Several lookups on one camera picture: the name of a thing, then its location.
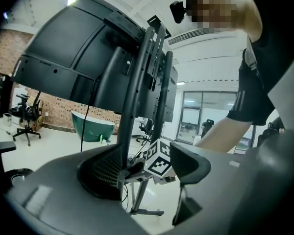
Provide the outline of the green tub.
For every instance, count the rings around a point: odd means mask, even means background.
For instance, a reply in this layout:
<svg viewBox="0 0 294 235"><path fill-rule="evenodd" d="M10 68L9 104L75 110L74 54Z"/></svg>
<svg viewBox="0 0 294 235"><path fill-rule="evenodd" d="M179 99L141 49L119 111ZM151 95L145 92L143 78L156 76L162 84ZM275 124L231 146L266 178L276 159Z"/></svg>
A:
<svg viewBox="0 0 294 235"><path fill-rule="evenodd" d="M85 142L109 141L113 133L115 123L97 119L71 111L73 126L80 139Z"/></svg>

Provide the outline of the person's right forearm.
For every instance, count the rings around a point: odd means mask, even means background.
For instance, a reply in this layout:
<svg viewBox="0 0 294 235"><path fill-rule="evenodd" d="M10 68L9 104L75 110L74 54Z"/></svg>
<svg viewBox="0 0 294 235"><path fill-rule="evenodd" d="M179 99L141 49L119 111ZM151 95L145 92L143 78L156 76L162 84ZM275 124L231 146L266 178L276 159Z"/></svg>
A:
<svg viewBox="0 0 294 235"><path fill-rule="evenodd" d="M225 117L193 146L227 153L239 143L251 125L252 122L242 122Z"/></svg>

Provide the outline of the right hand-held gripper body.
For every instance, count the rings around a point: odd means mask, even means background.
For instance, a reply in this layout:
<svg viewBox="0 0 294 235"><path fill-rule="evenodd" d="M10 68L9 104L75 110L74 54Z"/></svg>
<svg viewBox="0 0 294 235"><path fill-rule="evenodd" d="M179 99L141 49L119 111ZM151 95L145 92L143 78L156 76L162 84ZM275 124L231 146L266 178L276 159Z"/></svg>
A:
<svg viewBox="0 0 294 235"><path fill-rule="evenodd" d="M171 165L170 146L162 139L157 139L147 149L144 171L152 175L155 184L164 185L176 180Z"/></svg>

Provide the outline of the glass door partition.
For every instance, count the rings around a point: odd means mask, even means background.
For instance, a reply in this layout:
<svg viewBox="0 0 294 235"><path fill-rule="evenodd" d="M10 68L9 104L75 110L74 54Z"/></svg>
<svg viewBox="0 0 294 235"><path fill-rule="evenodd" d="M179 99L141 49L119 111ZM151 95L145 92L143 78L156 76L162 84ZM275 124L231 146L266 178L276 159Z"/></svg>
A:
<svg viewBox="0 0 294 235"><path fill-rule="evenodd" d="M201 136L203 123L222 120L235 99L235 92L184 92L176 140L193 144L196 137Z"/></svg>

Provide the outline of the tall black cabinet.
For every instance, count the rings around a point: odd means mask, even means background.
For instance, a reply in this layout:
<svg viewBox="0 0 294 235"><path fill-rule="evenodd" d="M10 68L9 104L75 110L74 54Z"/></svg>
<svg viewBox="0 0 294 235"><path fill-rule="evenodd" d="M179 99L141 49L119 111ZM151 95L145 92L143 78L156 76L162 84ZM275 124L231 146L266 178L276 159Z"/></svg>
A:
<svg viewBox="0 0 294 235"><path fill-rule="evenodd" d="M13 81L9 75L0 73L0 118L8 113Z"/></svg>

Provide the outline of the black mesh office chair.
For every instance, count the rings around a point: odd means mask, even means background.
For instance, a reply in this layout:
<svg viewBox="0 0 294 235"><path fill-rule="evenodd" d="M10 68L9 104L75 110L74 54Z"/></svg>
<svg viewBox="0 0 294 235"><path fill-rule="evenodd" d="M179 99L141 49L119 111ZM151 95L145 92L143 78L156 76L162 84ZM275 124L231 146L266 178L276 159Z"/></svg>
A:
<svg viewBox="0 0 294 235"><path fill-rule="evenodd" d="M16 150L13 141L0 142L0 186L3 191L9 191L18 182L24 181L25 178L33 172L29 168L13 169L5 171L3 167L2 154Z"/></svg>

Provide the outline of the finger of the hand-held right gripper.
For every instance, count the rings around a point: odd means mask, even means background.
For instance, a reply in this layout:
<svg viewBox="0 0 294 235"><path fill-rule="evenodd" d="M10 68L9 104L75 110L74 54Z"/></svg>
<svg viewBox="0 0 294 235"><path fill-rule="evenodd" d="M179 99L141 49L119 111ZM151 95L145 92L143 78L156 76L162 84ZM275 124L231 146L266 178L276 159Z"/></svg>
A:
<svg viewBox="0 0 294 235"><path fill-rule="evenodd" d="M145 180L143 162L135 162L132 165L128 164L128 166L119 172L119 182L143 182Z"/></svg>

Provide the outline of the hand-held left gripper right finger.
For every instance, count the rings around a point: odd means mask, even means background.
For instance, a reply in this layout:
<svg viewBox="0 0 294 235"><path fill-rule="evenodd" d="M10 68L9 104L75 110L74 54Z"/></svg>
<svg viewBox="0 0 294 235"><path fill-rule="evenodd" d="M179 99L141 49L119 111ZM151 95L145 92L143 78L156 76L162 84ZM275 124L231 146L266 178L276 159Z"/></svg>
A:
<svg viewBox="0 0 294 235"><path fill-rule="evenodd" d="M174 228L162 235L250 235L254 157L171 143L180 181Z"/></svg>

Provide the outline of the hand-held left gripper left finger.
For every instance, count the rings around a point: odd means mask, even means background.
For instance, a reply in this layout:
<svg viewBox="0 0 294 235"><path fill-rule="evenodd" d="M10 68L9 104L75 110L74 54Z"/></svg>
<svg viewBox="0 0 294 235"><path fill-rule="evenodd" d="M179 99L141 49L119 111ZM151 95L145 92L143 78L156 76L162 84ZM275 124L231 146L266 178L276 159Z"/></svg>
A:
<svg viewBox="0 0 294 235"><path fill-rule="evenodd" d="M122 147L106 145L54 159L6 195L40 235L148 235L122 207Z"/></svg>

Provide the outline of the person's black striped shirt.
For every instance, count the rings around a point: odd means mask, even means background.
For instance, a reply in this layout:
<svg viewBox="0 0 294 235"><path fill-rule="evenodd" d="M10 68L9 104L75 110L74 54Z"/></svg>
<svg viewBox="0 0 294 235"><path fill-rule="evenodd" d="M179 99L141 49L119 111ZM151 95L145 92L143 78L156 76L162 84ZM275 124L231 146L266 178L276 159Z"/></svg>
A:
<svg viewBox="0 0 294 235"><path fill-rule="evenodd" d="M259 40L243 51L236 101L226 118L263 126L275 109L270 90L294 60L294 0L254 0L262 19Z"/></svg>

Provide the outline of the large black TV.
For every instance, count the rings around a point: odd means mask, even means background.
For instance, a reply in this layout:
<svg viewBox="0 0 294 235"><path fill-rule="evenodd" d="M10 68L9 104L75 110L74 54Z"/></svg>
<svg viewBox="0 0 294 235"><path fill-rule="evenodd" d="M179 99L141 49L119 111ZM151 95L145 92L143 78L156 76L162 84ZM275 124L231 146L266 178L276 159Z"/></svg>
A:
<svg viewBox="0 0 294 235"><path fill-rule="evenodd" d="M105 23L113 13L126 15L104 0L78 0L65 7L30 40L15 65L12 80L121 114L139 43ZM145 73L136 117L155 119L165 68L162 49L161 63L153 62Z"/></svg>

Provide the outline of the white air conditioner vent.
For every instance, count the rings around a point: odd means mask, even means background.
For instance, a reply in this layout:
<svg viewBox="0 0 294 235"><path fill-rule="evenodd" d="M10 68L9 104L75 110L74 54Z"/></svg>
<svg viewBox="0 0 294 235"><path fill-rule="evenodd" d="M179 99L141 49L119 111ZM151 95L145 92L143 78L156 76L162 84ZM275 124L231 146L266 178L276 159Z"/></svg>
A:
<svg viewBox="0 0 294 235"><path fill-rule="evenodd" d="M205 35L205 34L210 34L210 33L214 33L214 30L209 30L209 29L196 29L196 30L192 30L180 35L177 35L175 37L172 37L168 40L168 44L169 46L182 42L184 40L190 39L190 38L194 38L194 37L198 37L201 35Z"/></svg>

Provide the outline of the small white bin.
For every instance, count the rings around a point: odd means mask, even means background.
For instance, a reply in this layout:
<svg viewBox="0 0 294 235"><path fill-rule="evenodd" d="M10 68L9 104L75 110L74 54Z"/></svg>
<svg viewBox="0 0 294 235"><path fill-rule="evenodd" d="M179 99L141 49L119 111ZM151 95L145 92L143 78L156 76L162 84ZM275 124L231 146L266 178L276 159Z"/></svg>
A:
<svg viewBox="0 0 294 235"><path fill-rule="evenodd" d="M4 126L11 127L11 125L13 123L12 117L13 116L9 113L5 113L2 115L2 121L3 121Z"/></svg>

